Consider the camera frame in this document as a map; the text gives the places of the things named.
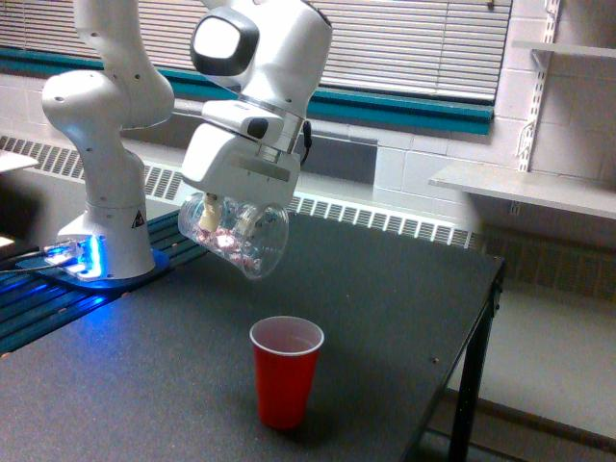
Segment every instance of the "red solo cup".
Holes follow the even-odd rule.
[[[261,422],[278,430],[304,419],[323,331],[301,318],[278,316],[250,329]]]

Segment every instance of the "clear plastic cup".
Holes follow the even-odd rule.
[[[312,388],[323,331],[301,318],[279,316],[250,329],[261,422],[279,430],[301,424]]]
[[[282,258],[289,239],[289,216],[278,205],[257,207],[224,197],[216,218],[204,226],[205,194],[186,199],[178,217],[180,232],[239,268],[248,279],[270,274]]]

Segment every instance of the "teal window trim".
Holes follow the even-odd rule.
[[[102,69],[97,60],[39,51],[0,47],[0,72],[55,75],[74,69]],[[234,99],[197,72],[159,68],[178,96],[203,99]],[[414,126],[452,132],[487,135],[494,108],[487,105],[436,101],[352,90],[319,89],[310,101],[308,116],[343,119],[379,126]]]

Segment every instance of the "shelf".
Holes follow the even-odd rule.
[[[533,51],[547,51],[559,55],[588,56],[593,58],[611,58],[616,60],[616,49],[597,48],[596,46],[567,45],[564,43],[542,43],[540,41],[514,40],[514,48]]]
[[[450,165],[429,183],[464,193],[616,219],[616,186],[605,183],[470,163]]]
[[[28,156],[14,154],[0,149],[0,173],[34,167],[36,164],[38,164],[38,162]]]
[[[541,41],[525,40],[513,40],[512,46],[514,48],[524,48],[530,50],[532,53],[532,58],[542,70],[546,70],[547,57],[551,53],[616,60],[616,49],[613,48],[598,48],[596,46],[567,45],[565,43],[543,43]]]

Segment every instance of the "window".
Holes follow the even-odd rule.
[[[511,0],[311,0],[334,25],[326,87],[494,101]],[[141,0],[158,65],[193,69],[198,0]],[[73,27],[72,0],[0,0],[0,45],[96,57]]]

